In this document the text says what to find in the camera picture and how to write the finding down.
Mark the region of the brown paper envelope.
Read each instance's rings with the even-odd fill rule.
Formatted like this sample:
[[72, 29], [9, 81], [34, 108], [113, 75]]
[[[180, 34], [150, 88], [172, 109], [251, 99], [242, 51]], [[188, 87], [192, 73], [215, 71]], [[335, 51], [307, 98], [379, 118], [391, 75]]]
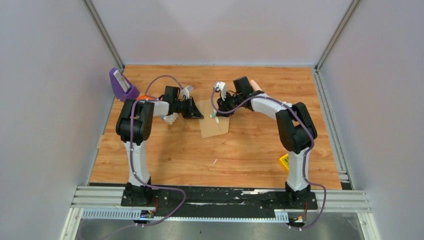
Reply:
[[227, 117], [218, 117], [220, 123], [217, 124], [210, 115], [215, 113], [210, 100], [200, 100], [196, 102], [197, 108], [203, 114], [204, 119], [199, 120], [200, 132], [202, 138], [209, 138], [224, 135], [229, 132], [230, 119]]

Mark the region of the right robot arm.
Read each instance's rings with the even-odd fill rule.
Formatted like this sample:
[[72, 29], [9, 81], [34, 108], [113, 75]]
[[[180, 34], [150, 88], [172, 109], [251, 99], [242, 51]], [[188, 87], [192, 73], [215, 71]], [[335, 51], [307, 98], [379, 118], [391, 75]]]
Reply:
[[233, 81], [235, 92], [217, 81], [211, 99], [216, 115], [230, 117], [239, 108], [264, 114], [276, 121], [279, 139], [288, 153], [288, 177], [285, 182], [285, 201], [292, 209], [298, 209], [311, 195], [309, 181], [310, 152], [315, 145], [317, 130], [306, 105], [278, 100], [265, 93], [254, 81], [243, 76]]

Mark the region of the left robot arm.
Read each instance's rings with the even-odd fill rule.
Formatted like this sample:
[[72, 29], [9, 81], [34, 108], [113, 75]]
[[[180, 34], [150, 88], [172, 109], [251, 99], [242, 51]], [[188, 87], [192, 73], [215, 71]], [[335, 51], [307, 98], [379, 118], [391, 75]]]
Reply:
[[124, 143], [128, 167], [128, 182], [123, 190], [121, 205], [124, 207], [146, 207], [153, 199], [151, 175], [147, 165], [147, 141], [150, 137], [154, 117], [161, 117], [169, 125], [178, 115], [184, 119], [203, 119], [194, 98], [193, 87], [166, 86], [159, 98], [140, 96], [126, 99], [119, 114], [115, 131]]

